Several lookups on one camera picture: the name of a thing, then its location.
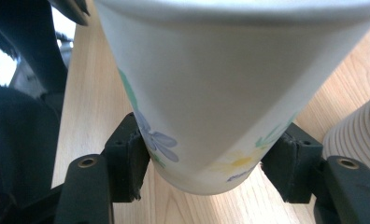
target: white cup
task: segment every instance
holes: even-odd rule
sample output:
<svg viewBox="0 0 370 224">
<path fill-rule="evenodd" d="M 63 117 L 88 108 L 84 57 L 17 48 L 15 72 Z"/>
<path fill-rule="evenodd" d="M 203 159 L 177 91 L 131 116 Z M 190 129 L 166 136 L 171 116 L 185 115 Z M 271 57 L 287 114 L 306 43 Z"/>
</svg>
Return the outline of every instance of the white cup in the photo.
<svg viewBox="0 0 370 224">
<path fill-rule="evenodd" d="M 370 28 L 370 0 L 95 0 L 154 167 L 242 183 Z"/>
<path fill-rule="evenodd" d="M 337 123 L 323 140 L 323 157 L 346 156 L 370 169 L 370 101 Z"/>
</svg>

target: wood grain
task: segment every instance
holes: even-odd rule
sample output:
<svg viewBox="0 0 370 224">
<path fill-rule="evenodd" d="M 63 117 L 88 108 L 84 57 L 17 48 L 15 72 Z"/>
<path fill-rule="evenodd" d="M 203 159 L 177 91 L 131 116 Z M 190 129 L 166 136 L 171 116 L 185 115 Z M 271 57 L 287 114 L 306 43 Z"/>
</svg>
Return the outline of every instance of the wood grain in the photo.
<svg viewBox="0 0 370 224">
<path fill-rule="evenodd" d="M 53 185 L 68 164 L 100 153 L 131 111 L 93 2 L 88 27 L 78 26 L 67 80 Z M 321 141 L 338 121 L 370 99 L 370 32 L 336 69 L 296 122 Z M 239 187 L 196 196 L 168 185 L 149 164 L 142 199 L 115 204 L 116 223 L 314 223 L 313 203 L 284 203 L 260 168 Z"/>
</svg>

